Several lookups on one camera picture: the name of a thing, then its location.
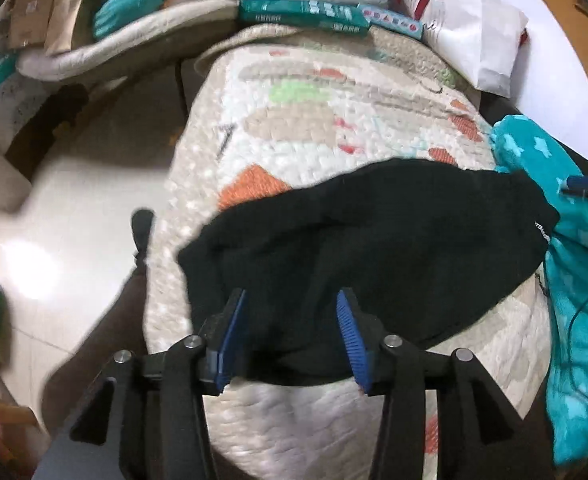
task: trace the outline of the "brown paper bag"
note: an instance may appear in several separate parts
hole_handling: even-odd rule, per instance
[[[54,0],[45,54],[54,56],[93,42],[92,16],[97,0]]]

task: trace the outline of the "black cable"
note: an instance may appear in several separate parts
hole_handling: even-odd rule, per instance
[[[572,316],[572,320],[570,321],[570,325],[567,329],[567,360],[570,366],[570,385],[572,386],[572,389],[588,401],[588,394],[586,394],[584,391],[580,390],[578,386],[576,386],[576,380],[574,379],[574,369],[572,368],[572,328],[574,327],[574,322],[576,321],[576,318],[587,306],[587,304],[588,298],[587,300],[583,301],[583,303],[576,309],[576,312]]]

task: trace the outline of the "cardboard box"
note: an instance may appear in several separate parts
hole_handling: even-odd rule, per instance
[[[54,0],[14,0],[10,16],[10,48],[45,43],[53,3]]]

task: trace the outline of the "tile floor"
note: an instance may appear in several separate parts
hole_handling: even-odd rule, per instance
[[[0,212],[0,284],[9,325],[2,378],[40,416],[50,372],[81,343],[133,267],[130,214],[159,208],[184,127],[173,69],[124,90],[81,132],[54,145],[14,216]]]

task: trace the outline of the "white table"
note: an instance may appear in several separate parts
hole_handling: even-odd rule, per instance
[[[511,101],[554,138],[588,159],[588,79],[543,0],[504,0],[530,19],[512,72]]]

